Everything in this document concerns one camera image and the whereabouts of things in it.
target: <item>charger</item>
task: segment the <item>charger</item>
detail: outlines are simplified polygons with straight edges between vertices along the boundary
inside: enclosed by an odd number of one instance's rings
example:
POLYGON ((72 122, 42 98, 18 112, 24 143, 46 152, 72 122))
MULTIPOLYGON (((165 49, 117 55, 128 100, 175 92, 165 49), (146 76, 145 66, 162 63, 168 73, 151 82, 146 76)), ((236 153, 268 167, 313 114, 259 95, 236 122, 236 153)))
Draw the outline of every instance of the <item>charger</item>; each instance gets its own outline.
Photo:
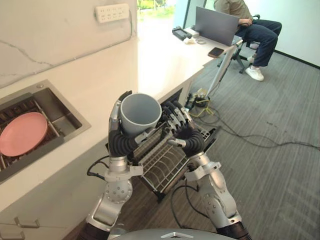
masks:
POLYGON ((193 38, 197 38, 199 37, 199 33, 193 29, 191 29, 190 27, 187 27, 184 29, 187 33, 191 34, 193 38))

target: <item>paper cup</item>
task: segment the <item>paper cup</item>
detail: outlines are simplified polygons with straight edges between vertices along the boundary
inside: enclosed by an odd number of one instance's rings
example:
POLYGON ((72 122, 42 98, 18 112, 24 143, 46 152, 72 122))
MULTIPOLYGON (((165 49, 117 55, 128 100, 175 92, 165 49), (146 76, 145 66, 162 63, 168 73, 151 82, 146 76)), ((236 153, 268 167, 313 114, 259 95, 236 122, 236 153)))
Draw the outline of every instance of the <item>paper cup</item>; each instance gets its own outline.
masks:
POLYGON ((124 98, 120 106, 121 126, 128 136, 135 136, 157 125, 161 106, 153 97, 135 93, 124 98))

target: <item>white cabinet door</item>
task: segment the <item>white cabinet door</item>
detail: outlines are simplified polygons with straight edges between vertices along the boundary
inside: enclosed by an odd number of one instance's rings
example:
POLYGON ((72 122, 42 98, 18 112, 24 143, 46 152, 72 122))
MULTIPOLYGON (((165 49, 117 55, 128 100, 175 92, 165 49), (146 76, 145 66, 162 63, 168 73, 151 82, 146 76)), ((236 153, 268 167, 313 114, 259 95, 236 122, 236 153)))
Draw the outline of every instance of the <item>white cabinet door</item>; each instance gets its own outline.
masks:
MULTIPOLYGON (((35 225, 38 220, 41 227, 75 227, 104 191, 106 182, 86 173, 95 160, 107 154, 105 143, 100 142, 0 212, 0 224, 15 225, 18 217, 23 225, 35 225)), ((103 175, 105 169, 98 164, 92 171, 103 175)))
POLYGON ((14 225, 0 224, 2 239, 24 240, 61 240, 64 237, 64 228, 40 227, 37 229, 21 229, 14 225))

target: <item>person's hand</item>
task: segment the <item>person's hand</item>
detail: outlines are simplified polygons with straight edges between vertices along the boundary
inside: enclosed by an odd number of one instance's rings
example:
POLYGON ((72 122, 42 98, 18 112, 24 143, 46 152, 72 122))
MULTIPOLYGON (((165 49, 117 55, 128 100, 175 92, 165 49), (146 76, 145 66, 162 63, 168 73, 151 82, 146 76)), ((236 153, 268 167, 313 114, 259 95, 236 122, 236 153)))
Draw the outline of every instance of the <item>person's hand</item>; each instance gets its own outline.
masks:
POLYGON ((252 25, 252 19, 251 18, 241 18, 239 20, 239 25, 244 26, 244 27, 249 27, 252 25))
POLYGON ((150 127, 137 136, 126 136, 123 134, 119 120, 119 109, 122 101, 130 94, 132 94, 132 91, 127 91, 119 97, 109 117, 108 150, 110 156, 113 158, 127 156, 132 153, 139 144, 156 131, 155 128, 150 127))
POLYGON ((167 122, 173 132, 167 143, 181 147, 188 158, 202 153, 205 148, 204 138, 186 109, 177 101, 165 105, 164 111, 169 116, 167 122))

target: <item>sink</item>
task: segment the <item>sink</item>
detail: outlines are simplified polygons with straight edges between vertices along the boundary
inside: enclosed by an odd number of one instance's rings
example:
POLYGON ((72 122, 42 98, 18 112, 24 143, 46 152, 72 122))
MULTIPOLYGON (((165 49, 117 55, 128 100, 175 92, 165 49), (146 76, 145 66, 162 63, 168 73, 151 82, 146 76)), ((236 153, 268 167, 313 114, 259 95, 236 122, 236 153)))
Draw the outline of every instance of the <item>sink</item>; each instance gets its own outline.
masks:
POLYGON ((0 133, 13 119, 29 112, 45 116, 46 136, 26 154, 9 157, 0 153, 0 183, 90 128, 84 117, 44 80, 0 99, 0 133))

